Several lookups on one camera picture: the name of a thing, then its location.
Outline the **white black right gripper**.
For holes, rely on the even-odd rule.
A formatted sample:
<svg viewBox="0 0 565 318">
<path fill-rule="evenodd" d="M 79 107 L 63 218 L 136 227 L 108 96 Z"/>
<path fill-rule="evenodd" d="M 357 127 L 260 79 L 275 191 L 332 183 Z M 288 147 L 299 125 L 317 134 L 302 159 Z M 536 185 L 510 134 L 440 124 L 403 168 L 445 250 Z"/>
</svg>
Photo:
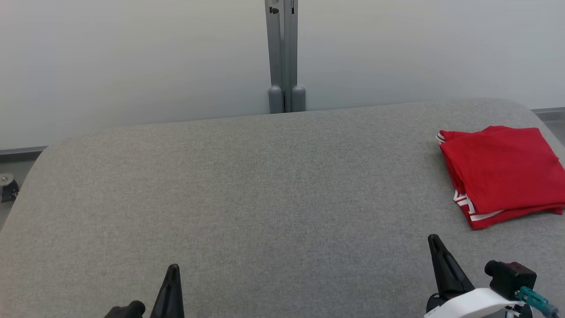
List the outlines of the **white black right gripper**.
<svg viewBox="0 0 565 318">
<path fill-rule="evenodd" d="M 506 307 L 524 306 L 520 300 L 508 300 L 490 288 L 476 288 L 437 234 L 427 238 L 438 298 L 448 300 L 430 310 L 424 318 L 483 318 Z"/>
</svg>

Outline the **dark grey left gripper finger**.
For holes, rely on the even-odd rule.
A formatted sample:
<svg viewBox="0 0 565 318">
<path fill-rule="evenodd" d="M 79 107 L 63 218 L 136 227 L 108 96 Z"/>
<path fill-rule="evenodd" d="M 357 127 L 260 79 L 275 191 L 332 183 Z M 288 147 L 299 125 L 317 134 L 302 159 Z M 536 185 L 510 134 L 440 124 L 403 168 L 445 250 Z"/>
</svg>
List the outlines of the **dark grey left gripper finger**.
<svg viewBox="0 0 565 318">
<path fill-rule="evenodd" d="M 172 310 L 174 318 L 185 318 L 184 302 L 182 298 L 182 284 L 180 267 L 172 265 Z"/>
<path fill-rule="evenodd" d="M 150 318 L 175 318 L 173 288 L 175 287 L 175 264 L 168 266 L 159 289 Z"/>
</svg>

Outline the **red Bulls 23 jersey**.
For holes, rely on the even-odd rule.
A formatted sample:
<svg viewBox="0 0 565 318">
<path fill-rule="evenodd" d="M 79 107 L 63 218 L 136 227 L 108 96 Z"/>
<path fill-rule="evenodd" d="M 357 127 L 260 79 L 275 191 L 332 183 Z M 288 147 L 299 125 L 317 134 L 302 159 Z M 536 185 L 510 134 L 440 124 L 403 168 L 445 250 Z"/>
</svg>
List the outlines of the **red Bulls 23 jersey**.
<svg viewBox="0 0 565 318">
<path fill-rule="evenodd" d="M 440 151 L 472 221 L 565 209 L 565 168 L 538 128 L 441 130 Z"/>
</svg>

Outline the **black caster with metal plate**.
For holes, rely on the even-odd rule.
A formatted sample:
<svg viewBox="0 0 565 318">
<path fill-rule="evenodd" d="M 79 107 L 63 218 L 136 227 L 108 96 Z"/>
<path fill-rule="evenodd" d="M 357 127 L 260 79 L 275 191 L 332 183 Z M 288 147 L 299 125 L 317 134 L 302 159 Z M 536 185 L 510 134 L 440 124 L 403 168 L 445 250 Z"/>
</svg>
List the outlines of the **black caster with metal plate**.
<svg viewBox="0 0 565 318">
<path fill-rule="evenodd" d="M 0 203 L 15 201 L 19 193 L 19 185 L 14 175 L 0 173 Z"/>
</svg>

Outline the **grey metal partition post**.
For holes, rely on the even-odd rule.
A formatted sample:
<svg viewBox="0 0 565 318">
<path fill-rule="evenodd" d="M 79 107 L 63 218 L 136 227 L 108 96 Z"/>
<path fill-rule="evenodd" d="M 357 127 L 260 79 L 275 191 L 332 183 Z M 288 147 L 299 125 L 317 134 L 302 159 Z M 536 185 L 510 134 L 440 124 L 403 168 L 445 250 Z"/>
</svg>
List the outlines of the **grey metal partition post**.
<svg viewBox="0 0 565 318">
<path fill-rule="evenodd" d="M 298 0 L 284 2 L 283 88 L 286 113 L 305 111 L 305 87 L 298 85 Z"/>
<path fill-rule="evenodd" d="M 264 0 L 266 6 L 267 42 L 271 86 L 268 99 L 271 114 L 284 113 L 283 57 L 281 48 L 279 0 Z"/>
</svg>

